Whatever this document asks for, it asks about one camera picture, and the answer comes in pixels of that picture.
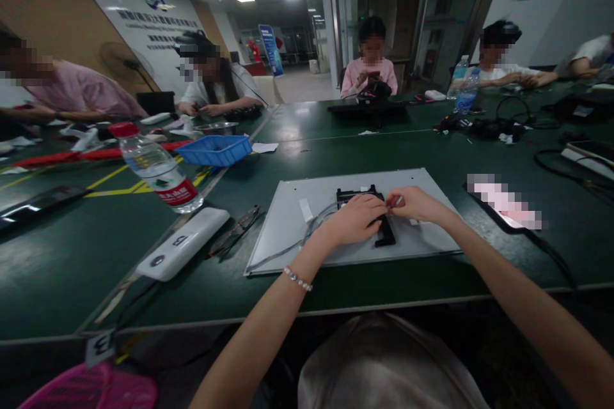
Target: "bottle cap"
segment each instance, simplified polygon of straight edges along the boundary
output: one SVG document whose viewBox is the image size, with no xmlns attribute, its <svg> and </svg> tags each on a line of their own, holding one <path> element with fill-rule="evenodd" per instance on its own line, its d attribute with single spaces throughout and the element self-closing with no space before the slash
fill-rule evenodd
<svg viewBox="0 0 614 409">
<path fill-rule="evenodd" d="M 139 134 L 139 128 L 137 128 L 134 123 L 129 122 L 115 123 L 109 127 L 109 131 L 119 139 Z"/>
</svg>

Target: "person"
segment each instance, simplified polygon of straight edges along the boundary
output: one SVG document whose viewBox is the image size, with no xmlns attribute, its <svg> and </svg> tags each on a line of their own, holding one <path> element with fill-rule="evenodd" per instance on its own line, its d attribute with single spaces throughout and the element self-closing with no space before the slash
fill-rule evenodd
<svg viewBox="0 0 614 409">
<path fill-rule="evenodd" d="M 358 29 L 361 57 L 350 62 L 345 69 L 341 98 L 357 95 L 374 79 L 385 82 L 392 94 L 397 94 L 398 84 L 391 61 L 382 57 L 386 26 L 378 16 L 368 17 Z"/>
<path fill-rule="evenodd" d="M 577 405 L 611 406 L 614 361 L 608 352 L 462 217 L 422 189 L 405 187 L 391 190 L 386 202 L 353 197 L 313 232 L 220 353 L 190 408 L 249 407 L 305 296 L 318 288 L 311 284 L 322 263 L 339 245 L 374 236 L 381 225 L 376 219 L 388 212 L 448 232 Z M 346 323 L 307 360 L 299 378 L 300 408 L 486 407 L 468 370 L 436 337 L 396 320 L 389 321 L 398 323 L 394 329 L 383 321 L 366 327 L 362 318 Z"/>
<path fill-rule="evenodd" d="M 222 58 L 218 47 L 202 31 L 177 37 L 175 50 L 189 59 L 196 72 L 196 80 L 188 84 L 177 112 L 197 116 L 200 111 L 216 117 L 233 109 L 262 105 L 254 78 L 240 64 Z"/>
<path fill-rule="evenodd" d="M 24 109 L 0 109 L 5 115 L 34 124 L 147 117 L 117 82 L 68 61 L 37 58 L 35 52 L 18 36 L 0 31 L 0 72 L 18 81 L 34 96 L 34 101 Z"/>
<path fill-rule="evenodd" d="M 482 29 L 480 35 L 480 87 L 505 86 L 518 83 L 526 89 L 546 85 L 558 78 L 554 72 L 521 67 L 518 64 L 501 64 L 507 49 L 516 43 L 523 33 L 511 21 L 498 20 Z M 469 68 L 468 77 L 473 68 Z"/>
<path fill-rule="evenodd" d="M 590 79 L 614 53 L 614 32 L 580 45 L 555 68 L 559 77 Z"/>
</svg>

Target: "blue banner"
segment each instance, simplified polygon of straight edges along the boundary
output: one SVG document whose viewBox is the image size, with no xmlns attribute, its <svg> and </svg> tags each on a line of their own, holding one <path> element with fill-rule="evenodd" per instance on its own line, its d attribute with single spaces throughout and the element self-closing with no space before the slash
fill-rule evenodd
<svg viewBox="0 0 614 409">
<path fill-rule="evenodd" d="M 279 50 L 277 49 L 277 43 L 275 43 L 275 34 L 271 26 L 259 24 L 260 37 L 262 37 L 262 43 L 264 43 L 264 49 L 267 52 L 269 58 L 269 65 L 274 77 L 281 77 L 283 75 L 283 69 L 281 67 L 281 57 L 279 56 Z"/>
</svg>

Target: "fan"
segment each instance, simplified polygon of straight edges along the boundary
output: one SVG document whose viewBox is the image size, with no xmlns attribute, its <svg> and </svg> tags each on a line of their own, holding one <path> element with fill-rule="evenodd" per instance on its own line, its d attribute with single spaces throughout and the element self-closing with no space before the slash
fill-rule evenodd
<svg viewBox="0 0 614 409">
<path fill-rule="evenodd" d="M 100 58 L 115 77 L 127 83 L 141 83 L 143 81 L 152 93 L 155 92 L 143 73 L 144 70 L 153 76 L 152 65 L 138 51 L 131 49 L 124 43 L 106 42 L 100 46 Z"/>
</svg>

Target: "wall sign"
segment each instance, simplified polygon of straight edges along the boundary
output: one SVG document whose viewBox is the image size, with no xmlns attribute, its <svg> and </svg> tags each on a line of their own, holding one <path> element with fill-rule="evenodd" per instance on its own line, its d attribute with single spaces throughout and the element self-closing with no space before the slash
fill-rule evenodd
<svg viewBox="0 0 614 409">
<path fill-rule="evenodd" d="M 262 37 L 262 43 L 264 44 L 264 49 L 269 58 L 269 65 L 271 66 L 273 76 L 281 77 L 283 75 L 283 69 L 281 67 L 281 57 L 279 56 L 279 50 L 275 42 L 273 28 L 265 24 L 259 24 L 258 30 L 260 30 L 260 37 Z"/>
<path fill-rule="evenodd" d="M 94 0 L 162 91 L 184 95 L 187 83 L 179 74 L 181 59 L 175 37 L 203 25 L 190 0 Z"/>
</svg>

